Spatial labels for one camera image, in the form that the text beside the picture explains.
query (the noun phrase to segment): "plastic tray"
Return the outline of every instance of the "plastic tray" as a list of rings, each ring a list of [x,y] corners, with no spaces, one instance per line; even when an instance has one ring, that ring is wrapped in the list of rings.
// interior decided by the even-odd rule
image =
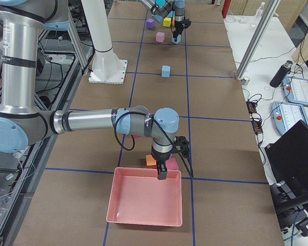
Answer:
[[[181,173],[169,170],[166,180],[157,170],[116,168],[106,220],[112,223],[180,227]]]

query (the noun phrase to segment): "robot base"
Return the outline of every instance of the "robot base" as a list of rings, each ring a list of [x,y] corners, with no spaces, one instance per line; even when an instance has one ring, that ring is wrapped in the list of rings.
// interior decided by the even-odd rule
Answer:
[[[89,82],[119,85],[123,84],[127,65],[127,60],[120,60],[114,53],[106,56],[100,52],[96,52]]]

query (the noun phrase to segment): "thermos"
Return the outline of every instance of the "thermos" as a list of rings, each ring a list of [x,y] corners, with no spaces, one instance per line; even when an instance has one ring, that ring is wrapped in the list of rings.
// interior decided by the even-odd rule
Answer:
[[[282,83],[283,79],[290,73],[292,65],[293,62],[287,60],[286,63],[277,71],[269,85],[271,87],[278,87]]]

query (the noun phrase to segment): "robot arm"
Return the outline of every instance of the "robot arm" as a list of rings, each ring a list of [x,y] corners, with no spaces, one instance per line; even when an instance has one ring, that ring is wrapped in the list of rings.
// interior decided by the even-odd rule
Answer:
[[[179,117],[168,108],[151,115],[144,107],[86,112],[38,111],[34,107],[38,29],[68,22],[67,0],[0,0],[4,21],[0,151],[13,153],[46,137],[76,130],[114,128],[152,138],[158,179],[165,179],[171,153],[189,160],[188,142],[177,137]]]
[[[175,12],[175,31],[173,37],[177,42],[178,35],[181,35],[184,29],[187,29],[191,21],[185,18],[185,0],[165,0],[165,4],[159,7],[153,0],[140,0],[140,2],[150,10],[154,19],[161,23],[171,11]]]

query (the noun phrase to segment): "white pillar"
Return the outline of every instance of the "white pillar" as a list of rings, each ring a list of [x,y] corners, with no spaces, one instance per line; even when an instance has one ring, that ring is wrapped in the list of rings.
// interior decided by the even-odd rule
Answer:
[[[119,60],[112,47],[103,0],[81,0],[95,48],[91,83],[123,84],[127,60]]]

